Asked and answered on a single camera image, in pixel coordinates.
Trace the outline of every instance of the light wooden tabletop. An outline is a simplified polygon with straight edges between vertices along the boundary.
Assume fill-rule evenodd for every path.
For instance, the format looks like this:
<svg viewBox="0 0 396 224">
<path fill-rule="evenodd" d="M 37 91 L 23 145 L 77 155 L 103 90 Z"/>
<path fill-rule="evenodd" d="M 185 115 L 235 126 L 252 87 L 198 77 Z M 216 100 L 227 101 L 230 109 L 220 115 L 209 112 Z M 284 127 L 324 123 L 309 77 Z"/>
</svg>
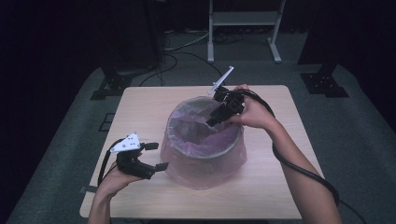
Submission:
<svg viewBox="0 0 396 224">
<path fill-rule="evenodd" d="M 249 86 L 274 110 L 296 145 L 322 175 L 304 125 L 289 89 L 285 86 Z M 132 87 L 125 90 L 111 125 L 102 153 L 92 175 L 96 186 L 106 151 L 116 140 L 137 131 L 141 142 L 158 142 L 158 150 L 143 151 L 139 158 L 155 165 L 167 119 L 181 102 L 207 96 L 209 86 Z M 134 182 L 111 201 L 112 217 L 274 219 L 301 218 L 291 198 L 272 142 L 265 131 L 246 127 L 247 162 L 227 182 L 213 189 L 195 190 L 180 186 L 167 173 L 156 173 L 150 180 Z M 108 166 L 116 159 L 112 154 Z M 94 194 L 87 192 L 80 214 L 87 217 Z"/>
</svg>

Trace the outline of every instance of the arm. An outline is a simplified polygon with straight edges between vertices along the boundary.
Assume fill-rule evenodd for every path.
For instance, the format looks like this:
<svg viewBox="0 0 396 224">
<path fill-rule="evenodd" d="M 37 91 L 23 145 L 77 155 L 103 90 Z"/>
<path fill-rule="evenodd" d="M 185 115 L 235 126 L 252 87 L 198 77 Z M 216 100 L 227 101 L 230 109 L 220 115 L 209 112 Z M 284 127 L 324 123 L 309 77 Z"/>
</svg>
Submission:
<svg viewBox="0 0 396 224">
<path fill-rule="evenodd" d="M 130 183 L 141 178 L 122 173 L 113 162 L 110 171 L 100 184 L 93 197 L 89 224 L 108 224 L 110 223 L 110 201 L 120 190 L 127 187 Z"/>
<path fill-rule="evenodd" d="M 237 87 L 237 89 L 247 88 L 247 85 Z M 231 117 L 230 122 L 264 129 L 283 158 L 318 175 L 318 171 L 294 144 L 283 125 L 260 103 L 245 97 L 244 112 Z M 332 194 L 324 186 L 283 164 L 282 169 L 293 200 L 305 223 L 342 223 Z"/>
</svg>

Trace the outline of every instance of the person's right hand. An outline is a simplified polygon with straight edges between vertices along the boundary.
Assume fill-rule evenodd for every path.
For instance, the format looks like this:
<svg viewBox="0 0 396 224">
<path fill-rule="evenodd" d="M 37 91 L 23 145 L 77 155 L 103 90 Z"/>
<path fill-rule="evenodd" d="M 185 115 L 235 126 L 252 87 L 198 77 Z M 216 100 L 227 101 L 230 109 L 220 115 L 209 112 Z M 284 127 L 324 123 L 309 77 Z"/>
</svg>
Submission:
<svg viewBox="0 0 396 224">
<path fill-rule="evenodd" d="M 236 90 L 248 90 L 248 85 L 235 87 Z M 259 102 L 248 96 L 244 96 L 245 109 L 242 114 L 229 118 L 229 122 L 237 122 L 252 128 L 263 128 L 265 130 L 276 121 L 274 116 Z"/>
</svg>

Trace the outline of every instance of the black metal base plate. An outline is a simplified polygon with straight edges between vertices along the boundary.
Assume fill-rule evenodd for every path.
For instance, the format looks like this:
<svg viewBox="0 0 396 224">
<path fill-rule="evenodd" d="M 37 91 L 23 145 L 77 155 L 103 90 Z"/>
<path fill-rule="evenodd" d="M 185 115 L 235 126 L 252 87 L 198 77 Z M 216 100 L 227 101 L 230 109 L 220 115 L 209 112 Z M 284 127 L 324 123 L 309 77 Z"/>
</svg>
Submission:
<svg viewBox="0 0 396 224">
<path fill-rule="evenodd" d="M 300 76 L 310 94 L 325 94 L 328 98 L 349 97 L 332 77 L 319 76 L 318 73 L 301 73 Z"/>
</svg>

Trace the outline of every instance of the dark background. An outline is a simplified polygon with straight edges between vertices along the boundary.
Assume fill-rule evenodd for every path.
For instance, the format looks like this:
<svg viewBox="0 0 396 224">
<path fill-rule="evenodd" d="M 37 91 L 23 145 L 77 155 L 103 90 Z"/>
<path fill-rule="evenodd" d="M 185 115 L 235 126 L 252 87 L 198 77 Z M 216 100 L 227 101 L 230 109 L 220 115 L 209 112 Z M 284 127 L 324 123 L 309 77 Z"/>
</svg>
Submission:
<svg viewBox="0 0 396 224">
<path fill-rule="evenodd" d="M 23 194 L 89 74 L 104 63 L 138 61 L 139 57 L 128 55 L 131 52 L 128 49 L 135 46 L 120 41 L 127 31 L 134 36 L 135 43 L 142 43 L 145 37 L 135 35 L 134 31 L 149 37 L 153 30 L 160 34 L 168 29 L 204 29 L 208 25 L 207 1 L 169 0 L 155 6 L 157 17 L 162 19 L 158 29 L 148 29 L 149 20 L 155 18 L 146 14 L 139 14 L 140 19 L 130 18 L 135 20 L 133 30 L 120 29 L 114 8 L 126 1 L 109 2 L 0 3 L 1 222 L 7 220 Z M 146 1 L 132 2 L 141 6 L 129 8 L 134 14 L 145 10 L 142 7 Z M 279 3 L 241 2 L 216 0 L 215 9 L 271 10 Z M 396 17 L 392 5 L 390 0 L 289 0 L 280 30 L 309 31 L 299 63 L 336 61 L 343 65 L 395 129 Z M 152 40 L 140 45 L 151 52 L 143 62 L 158 65 L 155 59 L 160 55 L 157 51 L 160 46 L 156 43 L 159 42 Z"/>
</svg>

